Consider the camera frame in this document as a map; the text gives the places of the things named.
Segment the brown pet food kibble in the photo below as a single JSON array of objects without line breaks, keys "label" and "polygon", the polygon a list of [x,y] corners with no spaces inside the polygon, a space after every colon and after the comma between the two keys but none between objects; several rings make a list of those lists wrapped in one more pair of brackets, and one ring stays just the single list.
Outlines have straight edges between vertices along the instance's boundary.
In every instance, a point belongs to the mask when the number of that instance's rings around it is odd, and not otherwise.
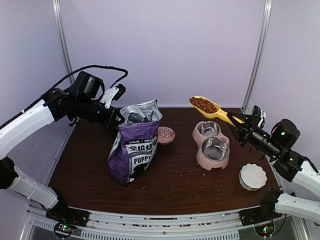
[{"label": "brown pet food kibble", "polygon": [[206,100],[204,98],[200,98],[200,97],[191,97],[189,99],[189,102],[199,108],[200,110],[208,113],[208,114],[213,114],[215,112],[218,111],[218,109],[215,107],[215,105],[209,101],[209,100]]}]

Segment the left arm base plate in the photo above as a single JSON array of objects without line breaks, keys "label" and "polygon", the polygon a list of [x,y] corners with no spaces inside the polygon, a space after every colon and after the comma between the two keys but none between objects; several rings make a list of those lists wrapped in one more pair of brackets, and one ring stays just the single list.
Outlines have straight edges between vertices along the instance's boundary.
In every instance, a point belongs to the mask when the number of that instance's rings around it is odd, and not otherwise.
[{"label": "left arm base plate", "polygon": [[90,216],[86,210],[65,206],[55,206],[52,209],[43,207],[43,209],[47,218],[70,227],[86,227]]}]

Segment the yellow plastic scoop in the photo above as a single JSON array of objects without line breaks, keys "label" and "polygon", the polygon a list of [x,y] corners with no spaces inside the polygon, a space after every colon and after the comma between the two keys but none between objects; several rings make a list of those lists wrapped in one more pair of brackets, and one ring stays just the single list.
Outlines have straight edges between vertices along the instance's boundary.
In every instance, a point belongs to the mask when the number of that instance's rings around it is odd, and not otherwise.
[{"label": "yellow plastic scoop", "polygon": [[226,123],[228,123],[228,124],[230,124],[230,125],[234,125],[234,126],[235,126],[235,123],[240,123],[240,124],[243,123],[243,122],[227,122],[227,120],[228,120],[228,118],[227,118],[227,112],[224,111],[224,110],[222,110],[221,107],[220,107],[217,103],[211,101],[210,99],[208,99],[208,98],[206,98],[206,97],[204,97],[204,96],[192,96],[192,97],[195,97],[195,98],[203,98],[203,99],[205,99],[205,100],[208,100],[208,101],[212,102],[212,103],[215,105],[215,107],[218,109],[215,113],[206,113],[206,112],[200,110],[198,107],[192,105],[192,104],[190,103],[190,101],[188,100],[188,102],[189,102],[194,108],[196,108],[196,109],[197,109],[204,117],[206,117],[207,119],[215,119],[215,118],[218,118],[218,119],[220,119],[220,120],[222,120],[222,121],[224,121],[224,122],[226,122]]}]

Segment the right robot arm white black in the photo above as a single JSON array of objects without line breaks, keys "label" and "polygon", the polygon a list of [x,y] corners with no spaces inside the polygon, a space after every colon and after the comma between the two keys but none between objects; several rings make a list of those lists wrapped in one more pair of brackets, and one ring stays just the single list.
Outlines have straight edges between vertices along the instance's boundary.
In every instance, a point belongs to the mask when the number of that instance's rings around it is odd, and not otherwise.
[{"label": "right robot arm white black", "polygon": [[[276,172],[290,183],[300,185],[316,196],[320,194],[320,171],[312,161],[292,149],[300,136],[300,131],[289,119],[280,120],[271,133],[259,127],[259,119],[254,115],[243,115],[242,122],[227,113],[235,139],[245,146],[250,143],[269,157]],[[261,200],[256,210],[259,220],[266,221],[274,213],[289,214],[319,224],[320,203],[295,197],[283,191],[270,190]]]}]

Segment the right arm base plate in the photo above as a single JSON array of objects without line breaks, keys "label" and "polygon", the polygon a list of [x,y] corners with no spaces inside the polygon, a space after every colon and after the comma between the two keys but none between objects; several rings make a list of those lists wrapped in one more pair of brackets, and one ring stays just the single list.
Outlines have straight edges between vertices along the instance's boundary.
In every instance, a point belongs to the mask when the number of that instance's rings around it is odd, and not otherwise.
[{"label": "right arm base plate", "polygon": [[263,222],[270,222],[274,219],[280,218],[281,213],[276,213],[272,210],[268,210],[265,207],[247,208],[239,211],[239,217],[242,226],[256,225]]}]

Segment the purple pet food bag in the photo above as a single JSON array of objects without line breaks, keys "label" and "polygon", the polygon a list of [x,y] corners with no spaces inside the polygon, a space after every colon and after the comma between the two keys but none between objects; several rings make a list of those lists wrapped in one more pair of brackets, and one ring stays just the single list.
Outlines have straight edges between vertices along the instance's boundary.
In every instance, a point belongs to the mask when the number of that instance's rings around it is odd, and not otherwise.
[{"label": "purple pet food bag", "polygon": [[163,115],[157,99],[126,106],[120,114],[124,122],[118,126],[107,164],[110,176],[127,186],[151,164],[158,147],[158,128]]}]

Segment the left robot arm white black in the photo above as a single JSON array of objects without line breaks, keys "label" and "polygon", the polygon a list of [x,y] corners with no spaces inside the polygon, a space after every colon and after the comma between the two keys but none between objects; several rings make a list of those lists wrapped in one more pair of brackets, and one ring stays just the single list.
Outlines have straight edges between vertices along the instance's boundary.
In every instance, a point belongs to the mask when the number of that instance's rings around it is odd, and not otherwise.
[{"label": "left robot arm white black", "polygon": [[46,185],[51,167],[78,120],[107,127],[121,121],[113,102],[126,88],[80,71],[71,85],[58,84],[0,127],[0,187],[37,202],[61,222],[72,218],[67,201]]}]

